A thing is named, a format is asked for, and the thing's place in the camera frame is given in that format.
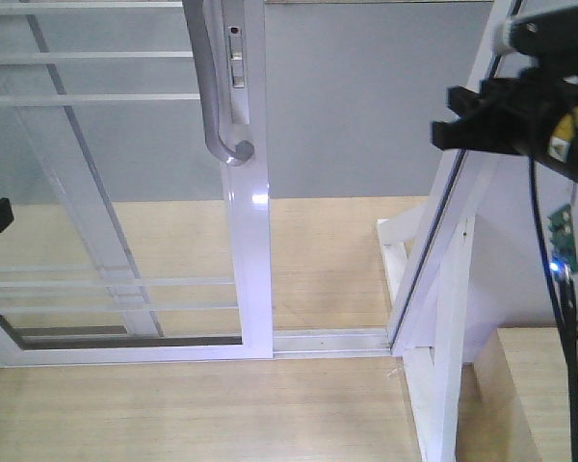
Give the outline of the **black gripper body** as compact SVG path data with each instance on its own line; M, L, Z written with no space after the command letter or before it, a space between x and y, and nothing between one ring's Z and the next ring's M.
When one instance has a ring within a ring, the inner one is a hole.
M493 49L533 60L504 100L512 150L578 184L578 4L508 17Z

